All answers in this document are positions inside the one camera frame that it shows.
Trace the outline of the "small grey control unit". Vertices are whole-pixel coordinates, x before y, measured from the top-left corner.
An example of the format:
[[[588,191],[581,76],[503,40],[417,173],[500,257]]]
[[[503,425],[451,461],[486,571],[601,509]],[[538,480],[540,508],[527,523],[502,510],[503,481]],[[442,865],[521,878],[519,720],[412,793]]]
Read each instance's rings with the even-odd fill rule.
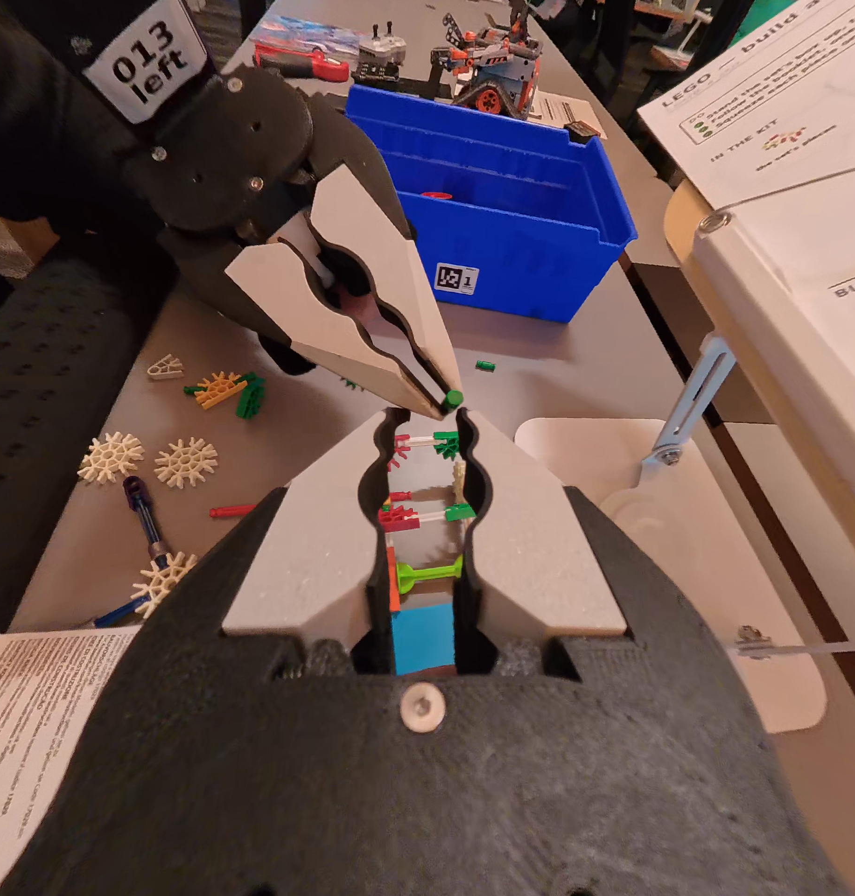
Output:
[[[400,69],[407,54],[404,39],[394,34],[392,21],[386,22],[384,31],[373,24],[371,36],[359,35],[357,68],[353,80],[357,84],[382,84],[399,82]]]

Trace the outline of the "yellow connector green rod assembly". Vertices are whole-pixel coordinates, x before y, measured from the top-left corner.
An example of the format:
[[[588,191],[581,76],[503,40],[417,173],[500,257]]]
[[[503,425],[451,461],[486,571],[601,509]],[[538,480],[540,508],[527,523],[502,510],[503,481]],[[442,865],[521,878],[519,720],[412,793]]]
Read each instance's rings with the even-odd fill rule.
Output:
[[[223,401],[240,394],[249,383],[242,375],[224,372],[213,373],[194,385],[183,387],[183,393],[194,398],[201,409],[211,409]]]

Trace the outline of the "blue plastic bin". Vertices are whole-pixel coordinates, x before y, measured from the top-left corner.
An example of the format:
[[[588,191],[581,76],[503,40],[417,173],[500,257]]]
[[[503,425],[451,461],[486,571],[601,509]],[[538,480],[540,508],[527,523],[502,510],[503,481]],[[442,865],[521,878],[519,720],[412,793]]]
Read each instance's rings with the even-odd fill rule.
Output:
[[[384,159],[438,301],[568,323],[637,237],[599,138],[362,86],[345,112]]]

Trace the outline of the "multicolour toy construction model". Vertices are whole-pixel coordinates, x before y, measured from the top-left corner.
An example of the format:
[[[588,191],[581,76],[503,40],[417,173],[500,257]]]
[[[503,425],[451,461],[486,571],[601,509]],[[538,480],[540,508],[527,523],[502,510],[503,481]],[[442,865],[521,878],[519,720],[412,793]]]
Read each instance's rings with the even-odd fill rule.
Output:
[[[399,426],[407,422],[408,418],[408,412],[400,410]],[[456,431],[453,431],[448,434],[434,435],[430,438],[411,440],[410,438],[400,438],[396,430],[394,447],[388,466],[395,462],[394,454],[397,448],[411,448],[414,444],[446,449],[447,454],[456,454],[458,434]],[[454,563],[447,566],[414,568],[397,559],[395,548],[392,544],[387,543],[387,537],[394,533],[416,531],[426,523],[451,523],[455,527],[462,523],[469,523],[475,517],[475,511],[464,499],[464,467],[463,462],[454,463],[455,500],[452,505],[445,507],[443,510],[422,515],[413,507],[406,505],[406,501],[411,501],[409,493],[394,493],[389,486],[389,494],[378,511],[377,519],[385,532],[394,671],[402,676],[420,673],[429,669],[454,666],[454,612],[451,600],[447,599],[444,603],[428,607],[403,609],[400,605],[400,599],[408,594],[416,584],[422,584],[431,580],[455,580],[459,578],[463,570],[463,560],[458,556]],[[280,491],[277,495],[280,502],[284,492],[285,490]],[[255,553],[263,538],[264,536],[261,537]]]

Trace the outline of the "black perforated chair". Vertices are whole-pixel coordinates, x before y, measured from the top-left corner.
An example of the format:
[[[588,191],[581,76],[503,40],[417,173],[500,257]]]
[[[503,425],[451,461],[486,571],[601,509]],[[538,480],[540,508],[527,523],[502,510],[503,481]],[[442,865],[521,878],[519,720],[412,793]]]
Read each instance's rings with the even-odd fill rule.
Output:
[[[0,307],[0,633],[176,278],[155,242],[84,235]]]

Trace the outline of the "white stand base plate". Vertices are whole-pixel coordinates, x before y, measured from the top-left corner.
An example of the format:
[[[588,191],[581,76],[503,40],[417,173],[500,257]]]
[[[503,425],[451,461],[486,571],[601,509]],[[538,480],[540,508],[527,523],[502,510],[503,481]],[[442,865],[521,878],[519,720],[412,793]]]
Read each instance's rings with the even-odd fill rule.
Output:
[[[515,442],[600,508],[605,497],[635,484],[639,464],[652,453],[663,426],[661,420],[533,419],[519,427]],[[680,448],[684,461],[705,461],[694,441]],[[801,644],[799,632],[785,611],[793,628],[786,626],[784,633],[772,639],[779,644]],[[768,733],[813,728],[824,718],[825,685],[811,656],[758,661],[726,652]]]

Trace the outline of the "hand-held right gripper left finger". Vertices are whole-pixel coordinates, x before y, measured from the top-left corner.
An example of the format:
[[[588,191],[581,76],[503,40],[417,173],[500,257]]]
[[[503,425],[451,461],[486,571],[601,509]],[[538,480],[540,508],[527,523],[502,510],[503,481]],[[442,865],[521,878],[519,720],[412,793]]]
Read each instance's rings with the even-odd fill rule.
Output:
[[[222,629],[278,633],[346,651],[366,639],[366,667],[395,669],[385,532],[388,463],[399,409],[361,424],[285,489]]]

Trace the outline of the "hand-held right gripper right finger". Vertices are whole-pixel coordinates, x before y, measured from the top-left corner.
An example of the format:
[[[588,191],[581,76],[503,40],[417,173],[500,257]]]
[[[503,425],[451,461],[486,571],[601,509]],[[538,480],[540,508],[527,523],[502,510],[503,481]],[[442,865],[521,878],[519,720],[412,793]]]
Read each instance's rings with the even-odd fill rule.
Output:
[[[511,645],[527,645],[542,666],[555,639],[625,635],[566,487],[477,411],[460,409],[456,423],[476,514],[454,589],[457,672],[488,674]]]

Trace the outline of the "white printed sheet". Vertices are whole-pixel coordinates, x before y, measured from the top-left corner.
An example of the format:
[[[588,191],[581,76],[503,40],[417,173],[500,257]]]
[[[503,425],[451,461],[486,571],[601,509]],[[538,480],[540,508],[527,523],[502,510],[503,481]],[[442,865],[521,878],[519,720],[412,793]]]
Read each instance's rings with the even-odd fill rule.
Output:
[[[606,140],[607,135],[589,101],[537,90],[529,120],[535,124],[566,128],[579,126],[583,132]]]

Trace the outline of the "red black handheld tool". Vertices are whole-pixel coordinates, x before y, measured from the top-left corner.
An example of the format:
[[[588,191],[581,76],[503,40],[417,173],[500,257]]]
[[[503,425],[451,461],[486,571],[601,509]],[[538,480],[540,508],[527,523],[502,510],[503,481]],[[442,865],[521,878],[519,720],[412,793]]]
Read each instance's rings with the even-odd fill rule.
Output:
[[[275,71],[286,79],[344,84],[350,78],[348,63],[334,61],[320,49],[297,51],[255,43],[254,61],[260,68]]]

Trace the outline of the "orange grey toy robot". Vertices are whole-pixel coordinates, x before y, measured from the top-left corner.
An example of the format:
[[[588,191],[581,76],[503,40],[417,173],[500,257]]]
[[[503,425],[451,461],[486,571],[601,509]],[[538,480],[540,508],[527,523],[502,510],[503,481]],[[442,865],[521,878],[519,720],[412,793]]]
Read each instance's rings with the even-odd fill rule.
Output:
[[[494,116],[527,120],[536,92],[542,44],[529,35],[530,6],[511,1],[510,23],[489,22],[479,32],[462,31],[455,17],[443,18],[447,45],[430,53],[430,98],[439,96],[442,74],[467,76],[453,104]]]

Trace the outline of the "blue rod snowflake assembly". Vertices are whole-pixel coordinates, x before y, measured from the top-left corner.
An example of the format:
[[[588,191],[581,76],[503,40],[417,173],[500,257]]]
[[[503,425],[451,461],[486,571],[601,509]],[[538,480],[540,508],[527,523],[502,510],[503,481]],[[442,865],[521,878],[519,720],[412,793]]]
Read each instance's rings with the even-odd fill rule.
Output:
[[[128,623],[138,616],[145,620],[197,563],[195,554],[172,553],[161,535],[153,511],[153,501],[138,476],[123,480],[123,490],[130,509],[142,526],[151,558],[150,568],[141,571],[145,582],[135,584],[131,599],[122,606],[94,617],[79,625],[80,628],[107,628],[118,623]]]

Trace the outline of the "white document stand board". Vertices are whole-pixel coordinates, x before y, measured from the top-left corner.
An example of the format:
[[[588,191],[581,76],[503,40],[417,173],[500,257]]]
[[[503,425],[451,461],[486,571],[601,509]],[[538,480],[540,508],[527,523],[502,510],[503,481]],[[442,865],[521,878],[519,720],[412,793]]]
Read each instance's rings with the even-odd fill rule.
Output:
[[[683,275],[839,514],[855,514],[855,223],[825,183],[733,211],[697,229],[712,206],[685,179],[665,235]],[[839,295],[841,289],[847,292]]]

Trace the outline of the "colourful picture booklet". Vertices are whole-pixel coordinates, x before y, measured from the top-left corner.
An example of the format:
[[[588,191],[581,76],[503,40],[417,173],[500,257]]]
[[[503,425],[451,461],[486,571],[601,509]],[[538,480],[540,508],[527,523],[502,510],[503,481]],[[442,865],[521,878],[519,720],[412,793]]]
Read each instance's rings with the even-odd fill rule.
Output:
[[[249,40],[273,49],[299,52],[321,50],[326,56],[352,60],[358,55],[361,34],[318,21],[289,17],[270,10],[252,29]]]

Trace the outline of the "clear acrylic bracket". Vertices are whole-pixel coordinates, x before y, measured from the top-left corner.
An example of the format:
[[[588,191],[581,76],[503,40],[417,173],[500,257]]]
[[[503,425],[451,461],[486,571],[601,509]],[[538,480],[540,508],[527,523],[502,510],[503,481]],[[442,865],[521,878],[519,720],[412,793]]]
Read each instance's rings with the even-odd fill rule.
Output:
[[[600,509],[680,588],[737,657],[763,660],[793,624],[706,462],[663,448]]]

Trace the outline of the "cream snowflake connector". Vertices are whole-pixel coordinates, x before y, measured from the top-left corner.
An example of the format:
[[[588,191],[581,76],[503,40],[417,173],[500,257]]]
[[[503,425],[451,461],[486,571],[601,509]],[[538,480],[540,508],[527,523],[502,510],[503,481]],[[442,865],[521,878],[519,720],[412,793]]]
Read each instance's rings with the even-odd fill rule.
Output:
[[[142,442],[133,434],[104,434],[92,439],[76,475],[87,484],[116,483],[137,470],[144,451]]]
[[[156,478],[169,488],[179,490],[204,483],[207,475],[215,472],[219,454],[203,439],[178,439],[161,451],[155,461]]]

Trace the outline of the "white instruction leaflet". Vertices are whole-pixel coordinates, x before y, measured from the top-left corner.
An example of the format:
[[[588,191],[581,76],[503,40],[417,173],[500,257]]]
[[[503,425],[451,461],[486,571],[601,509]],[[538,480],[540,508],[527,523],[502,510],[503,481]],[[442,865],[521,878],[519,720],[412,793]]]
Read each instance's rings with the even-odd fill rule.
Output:
[[[0,884],[49,810],[99,693],[140,629],[0,634]]]

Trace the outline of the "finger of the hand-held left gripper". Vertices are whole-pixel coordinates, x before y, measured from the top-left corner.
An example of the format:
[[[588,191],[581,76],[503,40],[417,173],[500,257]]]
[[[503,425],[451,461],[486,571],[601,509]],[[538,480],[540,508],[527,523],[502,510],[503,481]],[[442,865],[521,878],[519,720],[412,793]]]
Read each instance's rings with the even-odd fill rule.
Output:
[[[358,321],[325,301],[315,270],[291,244],[246,247],[225,274],[288,337],[300,356],[391,405],[444,419],[441,404],[404,364],[378,350]]]
[[[345,164],[315,190],[310,228],[322,263],[340,283],[364,276],[367,293],[384,319],[403,332],[419,366],[439,390],[440,404],[452,390],[463,392],[456,354],[428,283],[415,241],[405,237]]]

